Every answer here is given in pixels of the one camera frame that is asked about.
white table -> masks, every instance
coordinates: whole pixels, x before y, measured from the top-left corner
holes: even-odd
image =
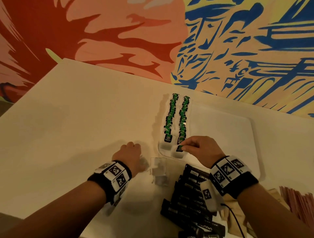
[[[64,59],[0,117],[0,212],[27,217],[85,181],[127,141],[141,143],[146,158],[158,156],[156,109],[174,91],[250,118],[266,188],[314,192],[314,120]],[[129,106],[140,101],[144,108]],[[132,126],[139,124],[141,129]],[[117,207],[128,215],[117,211],[108,221],[100,213],[82,235],[144,237],[153,230],[156,237],[176,236],[175,225],[160,218],[160,204],[153,203],[170,190],[152,188],[143,178],[148,175],[137,176],[129,188],[141,197],[127,193],[128,201]]]

black cable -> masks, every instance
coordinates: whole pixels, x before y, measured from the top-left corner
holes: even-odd
[[[238,227],[239,227],[239,229],[240,229],[240,231],[241,231],[241,234],[242,234],[243,238],[245,238],[245,236],[244,236],[244,234],[243,234],[243,231],[242,231],[242,229],[241,229],[241,227],[240,227],[240,224],[239,224],[239,222],[238,222],[238,220],[237,220],[235,214],[234,214],[233,211],[231,210],[231,208],[230,208],[228,205],[224,204],[224,203],[221,203],[220,205],[229,208],[229,210],[231,211],[231,213],[233,214],[233,216],[234,216],[234,218],[235,218],[235,221],[236,221],[237,224],[238,224]]]

fist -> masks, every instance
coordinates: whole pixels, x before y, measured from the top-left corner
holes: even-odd
[[[183,151],[195,156],[207,168],[211,168],[216,161],[226,156],[217,142],[208,136],[191,136],[181,145]]]
[[[145,171],[145,166],[140,164],[140,155],[141,145],[129,142],[114,153],[112,160],[123,162],[131,170],[132,178],[134,178],[139,172]]]

wristband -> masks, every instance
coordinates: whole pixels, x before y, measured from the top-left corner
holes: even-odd
[[[106,203],[119,200],[132,178],[130,169],[121,161],[114,160],[97,168],[87,181],[94,181],[106,193]]]
[[[258,183],[246,164],[233,155],[218,160],[210,170],[209,179],[221,196],[228,193],[234,199],[244,189]]]

mural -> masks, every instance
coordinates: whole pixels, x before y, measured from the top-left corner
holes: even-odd
[[[314,0],[0,0],[0,99],[70,58],[314,117]]]

